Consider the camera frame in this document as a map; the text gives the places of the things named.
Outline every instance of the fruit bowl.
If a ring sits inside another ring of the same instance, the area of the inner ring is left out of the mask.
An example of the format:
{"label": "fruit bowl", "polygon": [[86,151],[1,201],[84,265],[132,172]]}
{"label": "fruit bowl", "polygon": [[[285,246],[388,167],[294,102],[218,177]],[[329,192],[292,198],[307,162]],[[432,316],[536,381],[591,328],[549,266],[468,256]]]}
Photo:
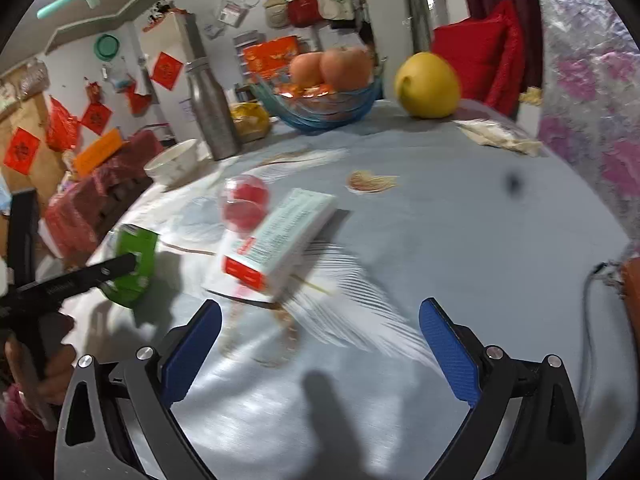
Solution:
{"label": "fruit bowl", "polygon": [[315,97],[288,97],[276,93],[276,88],[289,83],[289,71],[277,72],[265,80],[256,76],[251,85],[254,95],[267,111],[307,135],[317,135],[359,121],[369,113],[382,91],[385,59],[374,69],[369,86],[348,92],[332,92]]}

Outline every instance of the metal screw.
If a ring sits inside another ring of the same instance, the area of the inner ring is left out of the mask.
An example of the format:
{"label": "metal screw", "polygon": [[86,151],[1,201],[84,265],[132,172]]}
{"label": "metal screw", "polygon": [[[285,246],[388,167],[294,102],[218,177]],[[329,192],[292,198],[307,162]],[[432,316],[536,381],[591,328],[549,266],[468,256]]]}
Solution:
{"label": "metal screw", "polygon": [[546,360],[549,363],[549,366],[552,366],[553,368],[559,368],[562,366],[562,359],[557,355],[550,355]]}
{"label": "metal screw", "polygon": [[94,362],[94,358],[90,355],[83,355],[78,359],[78,366],[81,368],[87,368],[91,363]]}
{"label": "metal screw", "polygon": [[486,354],[489,356],[489,359],[502,359],[504,352],[499,346],[489,346],[489,348],[486,349]]}
{"label": "metal screw", "polygon": [[151,359],[154,354],[154,349],[151,346],[143,346],[140,350],[136,352],[136,357],[141,361],[146,361],[147,359]]}

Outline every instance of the stainless steel bottle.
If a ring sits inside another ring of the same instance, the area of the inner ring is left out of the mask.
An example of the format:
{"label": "stainless steel bottle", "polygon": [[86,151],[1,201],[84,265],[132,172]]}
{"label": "stainless steel bottle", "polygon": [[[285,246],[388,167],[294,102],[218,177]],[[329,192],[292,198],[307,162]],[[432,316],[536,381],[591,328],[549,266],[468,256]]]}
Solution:
{"label": "stainless steel bottle", "polygon": [[225,93],[211,72],[209,60],[201,57],[187,63],[186,71],[191,107],[211,155],[214,160],[235,155],[241,148],[240,138]]}

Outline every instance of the beige bag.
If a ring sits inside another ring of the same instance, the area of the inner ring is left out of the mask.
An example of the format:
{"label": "beige bag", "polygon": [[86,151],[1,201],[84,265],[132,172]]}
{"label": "beige bag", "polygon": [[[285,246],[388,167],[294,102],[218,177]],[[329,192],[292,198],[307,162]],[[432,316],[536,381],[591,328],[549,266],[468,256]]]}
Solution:
{"label": "beige bag", "polygon": [[267,0],[264,3],[265,18],[269,27],[284,28],[289,26],[288,3],[287,0]]}
{"label": "beige bag", "polygon": [[326,20],[351,21],[355,19],[352,0],[318,0],[321,16]]}

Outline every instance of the green box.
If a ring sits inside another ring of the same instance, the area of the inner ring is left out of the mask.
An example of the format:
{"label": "green box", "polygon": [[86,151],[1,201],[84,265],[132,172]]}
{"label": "green box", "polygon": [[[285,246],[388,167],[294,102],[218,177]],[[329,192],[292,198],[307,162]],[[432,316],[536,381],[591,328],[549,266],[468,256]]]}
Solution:
{"label": "green box", "polygon": [[114,256],[126,253],[136,255],[136,270],[126,276],[105,282],[100,286],[103,294],[114,303],[132,308],[149,286],[156,262],[158,234],[132,224],[124,224],[118,232]]}

